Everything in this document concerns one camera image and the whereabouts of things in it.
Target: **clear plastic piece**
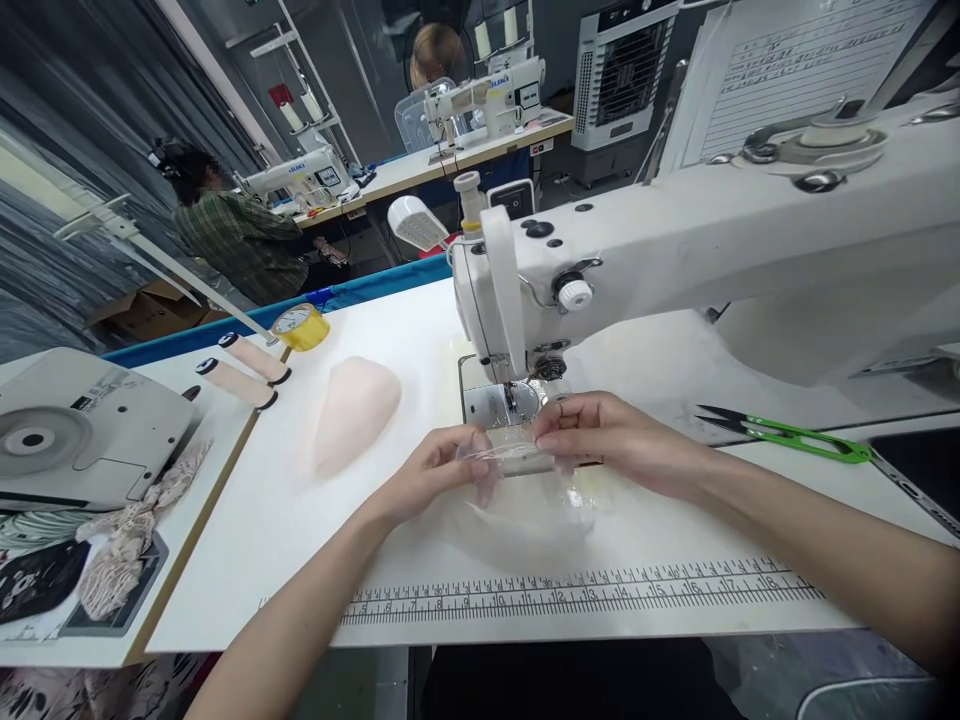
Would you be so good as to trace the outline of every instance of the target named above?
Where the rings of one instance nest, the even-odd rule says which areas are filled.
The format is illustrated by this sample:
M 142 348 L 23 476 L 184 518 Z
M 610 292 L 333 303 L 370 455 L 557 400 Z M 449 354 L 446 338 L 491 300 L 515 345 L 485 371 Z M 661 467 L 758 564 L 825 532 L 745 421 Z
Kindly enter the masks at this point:
M 458 459 L 483 460 L 486 477 L 437 499 L 423 516 L 431 532 L 481 560 L 505 568 L 561 560 L 593 532 L 603 510 L 596 486 L 557 467 L 529 437 L 529 426 L 489 431 Z

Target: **pink fabric piece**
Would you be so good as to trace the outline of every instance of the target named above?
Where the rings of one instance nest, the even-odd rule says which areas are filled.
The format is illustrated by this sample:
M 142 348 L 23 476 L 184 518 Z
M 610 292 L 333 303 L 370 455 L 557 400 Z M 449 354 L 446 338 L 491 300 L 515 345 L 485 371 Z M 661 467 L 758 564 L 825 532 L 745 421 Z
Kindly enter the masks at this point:
M 335 365 L 317 427 L 317 474 L 338 475 L 373 445 L 401 395 L 400 379 L 379 363 L 351 357 Z

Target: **machine knob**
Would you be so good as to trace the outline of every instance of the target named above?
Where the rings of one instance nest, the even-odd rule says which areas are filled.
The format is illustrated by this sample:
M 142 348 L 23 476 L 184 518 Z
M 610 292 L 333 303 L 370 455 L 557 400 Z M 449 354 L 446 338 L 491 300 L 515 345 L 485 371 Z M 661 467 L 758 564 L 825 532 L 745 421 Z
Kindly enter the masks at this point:
M 593 299 L 593 290 L 586 280 L 571 280 L 557 294 L 557 300 L 568 312 L 583 310 Z

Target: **worker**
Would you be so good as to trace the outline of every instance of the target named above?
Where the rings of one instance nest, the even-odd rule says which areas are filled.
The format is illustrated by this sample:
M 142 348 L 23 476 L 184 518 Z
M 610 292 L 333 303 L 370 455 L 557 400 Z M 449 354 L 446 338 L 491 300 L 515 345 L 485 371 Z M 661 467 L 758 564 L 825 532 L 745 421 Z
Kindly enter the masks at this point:
M 295 257 L 292 243 L 302 233 L 293 219 L 229 191 L 211 155 L 191 147 L 175 164 L 177 173 L 170 182 L 180 203 L 174 215 L 177 232 L 192 252 L 257 305 L 350 279 L 345 263 L 321 257 L 308 265 Z M 322 252 L 326 243 L 319 240 L 314 246 Z
M 603 462 L 714 515 L 931 673 L 947 673 L 960 624 L 955 548 L 700 445 L 609 393 L 547 404 L 533 431 L 546 452 Z M 286 717 L 386 537 L 440 493 L 488 472 L 484 462 L 454 459 L 480 432 L 430 432 L 234 639 L 188 720 Z M 945 682 L 944 689 L 960 687 Z M 740 717 L 697 639 L 439 647 L 422 708 L 426 720 Z

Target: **forearm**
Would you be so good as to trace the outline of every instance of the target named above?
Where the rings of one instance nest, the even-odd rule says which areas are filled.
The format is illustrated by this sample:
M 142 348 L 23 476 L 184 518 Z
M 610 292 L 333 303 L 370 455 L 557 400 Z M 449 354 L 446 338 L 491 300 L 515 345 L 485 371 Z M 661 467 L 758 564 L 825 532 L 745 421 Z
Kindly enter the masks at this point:
M 395 526 L 370 501 L 354 513 L 230 643 L 188 720 L 286 717 Z
M 931 672 L 953 659 L 960 551 L 725 459 L 694 502 L 769 550 Z

